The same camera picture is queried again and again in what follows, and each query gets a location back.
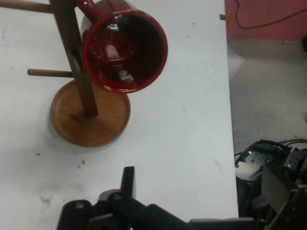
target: round wooden base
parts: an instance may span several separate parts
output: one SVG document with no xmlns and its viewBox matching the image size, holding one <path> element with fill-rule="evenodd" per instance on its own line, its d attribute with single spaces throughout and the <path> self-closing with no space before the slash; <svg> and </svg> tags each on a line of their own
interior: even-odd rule
<svg viewBox="0 0 307 230">
<path fill-rule="evenodd" d="M 88 117 L 75 81 L 64 85 L 51 105 L 51 122 L 67 141 L 87 147 L 98 147 L 115 140 L 130 117 L 130 102 L 125 94 L 111 93 L 93 85 L 98 115 Z"/>
</svg>

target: gray floor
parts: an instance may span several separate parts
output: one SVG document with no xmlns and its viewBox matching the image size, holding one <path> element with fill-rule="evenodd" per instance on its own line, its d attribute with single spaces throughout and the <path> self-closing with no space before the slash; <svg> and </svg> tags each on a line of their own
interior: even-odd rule
<svg viewBox="0 0 307 230">
<path fill-rule="evenodd" d="M 228 46 L 244 59 L 230 80 L 235 152 L 259 139 L 307 138 L 307 53 L 300 42 Z"/>
</svg>

